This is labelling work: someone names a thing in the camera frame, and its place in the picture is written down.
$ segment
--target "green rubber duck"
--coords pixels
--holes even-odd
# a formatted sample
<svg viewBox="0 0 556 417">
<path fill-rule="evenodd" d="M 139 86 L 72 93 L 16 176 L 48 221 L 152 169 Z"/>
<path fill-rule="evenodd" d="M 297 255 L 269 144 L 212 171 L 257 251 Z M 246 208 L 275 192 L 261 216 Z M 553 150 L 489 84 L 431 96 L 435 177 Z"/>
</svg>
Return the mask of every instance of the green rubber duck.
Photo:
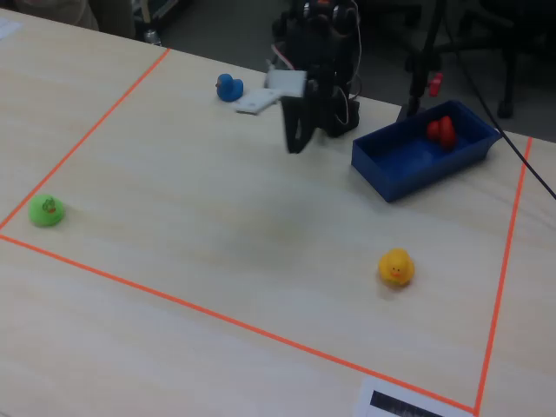
<svg viewBox="0 0 556 417">
<path fill-rule="evenodd" d="M 52 195 L 35 195 L 31 198 L 29 220 L 36 226 L 54 226 L 63 219 L 64 214 L 62 202 Z"/>
</svg>

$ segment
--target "wire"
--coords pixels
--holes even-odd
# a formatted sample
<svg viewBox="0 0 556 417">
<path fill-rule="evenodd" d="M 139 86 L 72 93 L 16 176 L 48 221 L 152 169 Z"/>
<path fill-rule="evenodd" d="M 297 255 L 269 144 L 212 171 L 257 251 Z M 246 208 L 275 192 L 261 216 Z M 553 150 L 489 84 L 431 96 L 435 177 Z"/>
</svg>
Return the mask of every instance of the wire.
<svg viewBox="0 0 556 417">
<path fill-rule="evenodd" d="M 346 121 L 343 122 L 338 115 L 336 116 L 336 119 L 338 119 L 338 122 L 340 122 L 342 125 L 346 126 L 349 123 L 349 105 L 348 105 L 348 98 L 346 97 L 346 93 L 344 93 L 344 90 L 341 89 L 340 87 L 336 87 L 337 90 L 339 90 L 341 92 L 341 94 L 344 96 L 344 101 L 346 102 Z"/>
<path fill-rule="evenodd" d="M 535 176 L 535 178 L 537 178 L 537 180 L 539 180 L 539 182 L 546 189 L 546 191 L 548 191 L 548 193 L 553 197 L 553 199 L 556 200 L 556 194 L 554 193 L 554 191 L 548 186 L 548 184 L 545 182 L 545 180 L 543 180 L 542 177 L 539 174 L 537 174 L 537 171 L 535 171 L 533 169 L 531 164 L 527 161 L 527 159 L 525 159 L 525 157 L 521 154 L 521 152 L 516 148 L 516 146 L 513 144 L 513 142 L 510 140 L 510 138 L 507 137 L 507 134 L 504 132 L 503 128 L 500 127 L 500 124 L 496 121 L 496 118 L 494 117 L 493 113 L 488 108 L 487 102 L 485 101 L 484 97 L 480 93 L 479 88 L 477 87 L 477 84 L 475 84 L 475 81 L 471 77 L 471 74 L 469 73 L 469 70 L 467 69 L 467 66 L 465 65 L 465 63 L 461 59 L 460 51 L 458 50 L 458 48 L 455 47 L 455 41 L 453 40 L 452 31 L 450 30 L 450 27 L 448 25 L 447 11 L 446 10 L 444 10 L 444 26 L 446 28 L 446 33 L 447 33 L 448 37 L 450 38 L 450 45 L 452 46 L 453 53 L 456 55 L 456 57 L 458 59 L 458 64 L 460 65 L 461 71 L 463 72 L 463 75 L 465 76 L 465 78 L 467 79 L 467 82 L 471 86 L 471 89 L 473 90 L 473 93 L 477 96 L 477 98 L 480 101 L 480 104 L 482 105 L 483 109 L 486 111 L 486 114 L 488 115 L 488 118 L 490 118 L 494 127 L 502 134 L 504 139 L 506 139 L 507 144 L 510 145 L 510 147 L 513 149 L 513 152 L 515 152 L 515 154 L 520 158 L 520 160 L 525 164 L 525 166 L 531 171 L 531 173 Z"/>
<path fill-rule="evenodd" d="M 278 58 L 286 64 L 289 70 L 295 71 L 294 65 L 276 48 L 275 44 L 270 45 L 270 49 L 275 53 Z"/>
<path fill-rule="evenodd" d="M 363 47 L 361 45 L 361 22 L 359 18 L 359 6 L 355 2 L 355 0 L 351 0 L 351 3 L 355 6 L 355 19 L 357 20 L 357 38 L 359 40 L 359 58 L 357 58 L 357 67 L 355 67 L 354 76 L 351 78 L 351 81 L 348 84 L 351 84 L 354 79 L 359 76 L 359 67 L 361 66 L 361 56 L 363 55 Z"/>
</svg>

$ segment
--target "red object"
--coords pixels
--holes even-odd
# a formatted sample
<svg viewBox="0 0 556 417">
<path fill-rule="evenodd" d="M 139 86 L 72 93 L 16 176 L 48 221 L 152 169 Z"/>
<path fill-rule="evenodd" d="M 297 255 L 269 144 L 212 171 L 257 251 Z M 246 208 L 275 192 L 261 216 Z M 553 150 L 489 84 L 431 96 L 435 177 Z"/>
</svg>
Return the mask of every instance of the red object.
<svg viewBox="0 0 556 417">
<path fill-rule="evenodd" d="M 428 94 L 431 97 L 436 97 L 440 93 L 440 87 L 442 86 L 442 80 L 444 79 L 444 75 L 439 72 L 434 76 L 433 81 L 428 84 Z"/>
<path fill-rule="evenodd" d="M 440 123 L 430 122 L 427 126 L 427 137 L 429 141 L 438 142 L 440 140 Z"/>
<path fill-rule="evenodd" d="M 453 128 L 450 116 L 444 116 L 440 119 L 440 146 L 445 151 L 451 151 L 458 143 L 458 138 Z"/>
</svg>

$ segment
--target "white paper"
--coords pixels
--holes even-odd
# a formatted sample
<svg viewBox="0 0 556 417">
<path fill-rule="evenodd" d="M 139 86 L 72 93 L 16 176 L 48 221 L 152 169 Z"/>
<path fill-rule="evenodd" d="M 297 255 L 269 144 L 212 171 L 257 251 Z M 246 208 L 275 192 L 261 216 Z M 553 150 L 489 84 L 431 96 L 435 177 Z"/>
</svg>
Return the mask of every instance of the white paper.
<svg viewBox="0 0 556 417">
<path fill-rule="evenodd" d="M 374 391 L 403 401 L 411 406 L 426 410 L 429 413 L 441 415 L 442 417 L 472 417 L 470 413 L 460 410 L 459 408 L 372 376 L 368 376 L 363 380 L 359 399 L 354 407 L 354 417 L 394 417 L 396 415 L 404 415 L 403 413 L 395 414 L 390 410 L 382 410 L 372 406 L 371 399 Z"/>
<path fill-rule="evenodd" d="M 11 35 L 16 30 L 21 28 L 21 26 L 22 25 L 19 22 L 13 22 L 11 20 L 0 17 L 0 39 L 4 39 L 5 37 Z"/>
</svg>

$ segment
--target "light wood tabletop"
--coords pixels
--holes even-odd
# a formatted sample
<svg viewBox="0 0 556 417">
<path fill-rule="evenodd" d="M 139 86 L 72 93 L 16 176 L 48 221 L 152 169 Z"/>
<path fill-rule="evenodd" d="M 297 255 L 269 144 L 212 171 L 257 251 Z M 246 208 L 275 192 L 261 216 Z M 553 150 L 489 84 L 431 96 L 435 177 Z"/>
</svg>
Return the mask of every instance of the light wood tabletop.
<svg viewBox="0 0 556 417">
<path fill-rule="evenodd" d="M 362 98 L 358 129 L 291 156 L 278 105 L 246 116 L 215 96 L 221 73 L 247 89 L 261 73 L 176 51 L 150 72 L 163 49 L 10 17 L 24 26 L 0 41 L 14 56 L 0 73 L 19 93 L 0 98 L 10 133 L 0 411 L 349 416 L 371 374 L 476 414 L 483 392 L 482 415 L 554 414 L 541 396 L 556 384 L 554 210 L 531 175 L 486 355 L 522 172 L 503 141 L 485 162 L 387 204 L 350 168 L 351 142 L 394 122 L 398 106 Z M 79 63 L 64 65 L 68 50 Z M 525 152 L 527 138 L 510 136 Z M 552 184 L 555 151 L 533 141 L 532 163 Z M 66 204 L 55 228 L 33 227 L 24 207 L 10 215 L 33 189 Z M 415 261 L 403 291 L 376 277 L 395 247 Z M 527 395 L 522 380 L 543 388 Z"/>
</svg>

